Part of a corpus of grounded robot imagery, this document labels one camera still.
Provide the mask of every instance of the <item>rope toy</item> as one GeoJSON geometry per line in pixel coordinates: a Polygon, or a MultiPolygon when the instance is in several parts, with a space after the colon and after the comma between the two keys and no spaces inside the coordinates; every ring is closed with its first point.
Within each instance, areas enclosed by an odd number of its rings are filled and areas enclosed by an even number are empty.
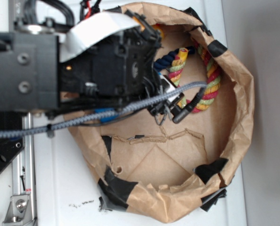
{"type": "Polygon", "coordinates": [[[194,46],[201,56],[204,65],[206,66],[208,78],[205,93],[200,102],[192,111],[193,113],[198,113],[200,111],[206,110],[214,102],[214,99],[218,95],[218,89],[221,85],[220,81],[222,69],[212,58],[211,54],[205,48],[203,48],[201,44],[199,44],[194,39],[192,39],[192,41],[194,42],[194,46]]]}
{"type": "MultiPolygon", "coordinates": [[[[186,63],[186,58],[188,54],[193,54],[195,49],[197,49],[198,54],[201,56],[204,65],[207,70],[207,88],[204,95],[196,107],[192,110],[192,113],[198,113],[200,111],[206,110],[218,95],[218,89],[220,88],[221,81],[221,67],[212,58],[210,53],[203,48],[196,40],[192,39],[194,42],[194,47],[180,48],[175,51],[169,52],[167,55],[163,56],[154,62],[154,68],[157,72],[171,66],[169,68],[168,77],[170,80],[178,87],[181,79],[181,73],[186,63]]],[[[186,104],[190,103],[189,100],[183,98],[178,106],[184,108],[186,104]]]]}

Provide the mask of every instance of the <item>braided cable sleeve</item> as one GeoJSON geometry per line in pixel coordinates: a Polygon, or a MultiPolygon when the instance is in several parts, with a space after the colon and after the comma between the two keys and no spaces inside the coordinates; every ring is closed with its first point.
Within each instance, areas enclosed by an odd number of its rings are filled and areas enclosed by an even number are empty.
{"type": "Polygon", "coordinates": [[[172,92],[131,103],[131,104],[127,105],[126,107],[124,107],[122,109],[122,111],[120,111],[120,112],[117,112],[115,110],[110,110],[110,111],[105,111],[105,112],[100,112],[100,113],[94,113],[94,114],[89,114],[89,115],[86,115],[83,117],[75,118],[72,120],[56,123],[53,125],[41,126],[41,127],[36,127],[36,128],[32,128],[32,129],[0,130],[0,138],[17,138],[17,137],[23,137],[23,136],[28,136],[28,135],[34,135],[34,134],[38,134],[38,133],[54,131],[57,129],[64,129],[64,128],[68,128],[71,126],[78,126],[87,121],[100,120],[100,119],[108,118],[108,117],[112,117],[112,116],[120,116],[120,115],[123,115],[126,113],[135,112],[137,110],[146,108],[151,105],[155,105],[159,102],[167,100],[170,97],[178,95],[188,89],[195,88],[195,87],[206,87],[206,86],[207,86],[206,82],[197,81],[197,82],[188,83],[184,86],[181,86],[181,87],[175,89],[172,92]]]}

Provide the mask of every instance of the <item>tape strip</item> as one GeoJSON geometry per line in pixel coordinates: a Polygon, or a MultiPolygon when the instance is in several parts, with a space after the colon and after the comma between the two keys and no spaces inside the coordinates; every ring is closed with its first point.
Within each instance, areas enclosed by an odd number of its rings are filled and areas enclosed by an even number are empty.
{"type": "Polygon", "coordinates": [[[213,163],[209,165],[200,165],[194,168],[193,171],[204,182],[204,184],[207,184],[208,180],[214,174],[218,174],[219,172],[222,171],[222,169],[224,168],[227,162],[228,159],[219,158],[218,160],[215,160],[213,163]]]}
{"type": "Polygon", "coordinates": [[[101,179],[98,181],[101,209],[126,211],[129,206],[126,204],[127,199],[138,182],[128,182],[115,177],[109,167],[105,172],[105,181],[108,185],[101,179]]]}
{"type": "Polygon", "coordinates": [[[212,55],[212,57],[219,57],[224,52],[227,51],[227,47],[221,44],[218,40],[212,41],[208,46],[208,51],[212,55]]]}

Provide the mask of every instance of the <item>gray wall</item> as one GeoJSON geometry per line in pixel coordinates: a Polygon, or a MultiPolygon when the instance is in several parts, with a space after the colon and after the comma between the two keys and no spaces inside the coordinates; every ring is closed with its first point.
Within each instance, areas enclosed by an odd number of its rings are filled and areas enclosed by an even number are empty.
{"type": "Polygon", "coordinates": [[[253,143],[243,163],[249,226],[280,226],[280,0],[222,0],[228,48],[255,78],[253,143]]]}

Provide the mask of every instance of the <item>paper bag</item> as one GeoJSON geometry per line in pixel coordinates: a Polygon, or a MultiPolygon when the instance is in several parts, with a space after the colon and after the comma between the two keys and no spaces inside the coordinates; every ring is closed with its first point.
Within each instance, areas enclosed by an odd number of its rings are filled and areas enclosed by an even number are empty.
{"type": "MultiPolygon", "coordinates": [[[[245,66],[216,41],[191,8],[184,12],[151,3],[127,9],[144,14],[165,34],[156,59],[194,44],[207,49],[222,68],[221,86],[206,110],[189,114],[181,123],[158,126],[147,110],[102,127],[70,128],[93,178],[101,190],[102,207],[174,222],[225,195],[251,143],[254,112],[253,77],[245,66]]],[[[199,54],[188,56],[181,83],[206,81],[199,54]]],[[[193,97],[198,90],[185,92],[193,97]]],[[[67,115],[71,119],[85,115],[67,115]]]]}

